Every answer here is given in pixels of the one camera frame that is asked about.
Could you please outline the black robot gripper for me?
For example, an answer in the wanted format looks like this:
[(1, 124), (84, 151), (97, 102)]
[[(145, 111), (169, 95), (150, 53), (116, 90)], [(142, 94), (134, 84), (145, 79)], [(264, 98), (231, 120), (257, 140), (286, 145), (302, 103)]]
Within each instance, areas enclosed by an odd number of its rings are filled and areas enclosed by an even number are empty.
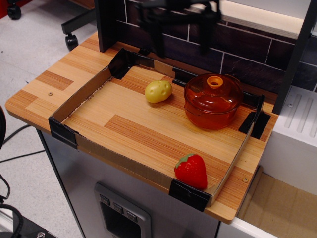
[(156, 54), (165, 58), (161, 25), (199, 23), (201, 54), (209, 50), (213, 23), (221, 20), (218, 0), (149, 0), (137, 4), (139, 21), (149, 24), (149, 34)]

